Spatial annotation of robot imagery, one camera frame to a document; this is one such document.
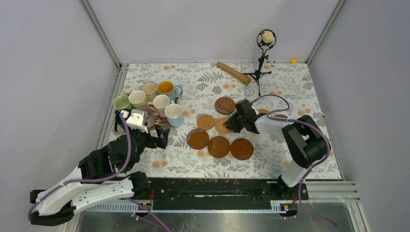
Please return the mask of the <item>dark scuffed brown coaster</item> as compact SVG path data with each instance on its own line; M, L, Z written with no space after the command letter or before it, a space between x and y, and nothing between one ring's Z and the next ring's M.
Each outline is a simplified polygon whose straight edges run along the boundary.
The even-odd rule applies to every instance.
M235 110L235 102L229 97L221 97L215 101L215 109L219 114L229 115Z

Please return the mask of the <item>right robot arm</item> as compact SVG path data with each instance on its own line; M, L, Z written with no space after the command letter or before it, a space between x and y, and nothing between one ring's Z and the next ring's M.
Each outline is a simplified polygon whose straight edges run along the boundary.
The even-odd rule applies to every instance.
M331 146L324 133L312 117L304 115L298 119L258 113L248 100L235 105L236 111L224 126L235 133L246 129L256 134L280 136L286 142L292 160L286 170L277 178L270 192L280 199L301 199L301 185L312 168L329 156Z

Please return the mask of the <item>woven rattan coaster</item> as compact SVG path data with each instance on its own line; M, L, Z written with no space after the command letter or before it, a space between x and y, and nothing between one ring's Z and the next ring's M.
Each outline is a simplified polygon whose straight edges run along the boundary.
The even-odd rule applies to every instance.
M228 121L228 119L229 119L228 117L221 117L216 120L215 129L218 133L223 134L223 135L232 133L232 131L229 130L227 126L224 124L225 122Z

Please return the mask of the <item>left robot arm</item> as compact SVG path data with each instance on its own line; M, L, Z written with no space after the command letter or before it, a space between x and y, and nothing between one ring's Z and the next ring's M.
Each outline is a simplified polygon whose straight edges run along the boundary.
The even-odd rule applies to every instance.
M32 225L57 226L93 206L122 198L143 199L152 193L145 173L131 173L146 148L165 149L170 129L156 125L157 135L127 129L124 135L92 151L58 184L32 190L28 213Z

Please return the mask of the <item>light cork coaster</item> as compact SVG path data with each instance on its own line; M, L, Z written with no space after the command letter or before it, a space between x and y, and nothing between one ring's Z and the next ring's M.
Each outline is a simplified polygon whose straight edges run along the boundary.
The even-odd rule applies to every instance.
M269 111L266 110L266 109L259 109L258 112L259 112L260 114L268 114L268 113L269 113Z
M215 125L215 121L214 121L213 116L211 115L207 115L207 114L201 115L197 119L197 126L200 129L210 130L211 128L214 127L214 125Z

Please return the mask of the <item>glossy brown coaster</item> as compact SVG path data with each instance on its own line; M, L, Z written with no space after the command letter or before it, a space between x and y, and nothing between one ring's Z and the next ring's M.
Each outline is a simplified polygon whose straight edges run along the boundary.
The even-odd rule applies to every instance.
M201 150L207 147L209 135L203 129L193 129L187 135L187 143L189 147L195 150Z

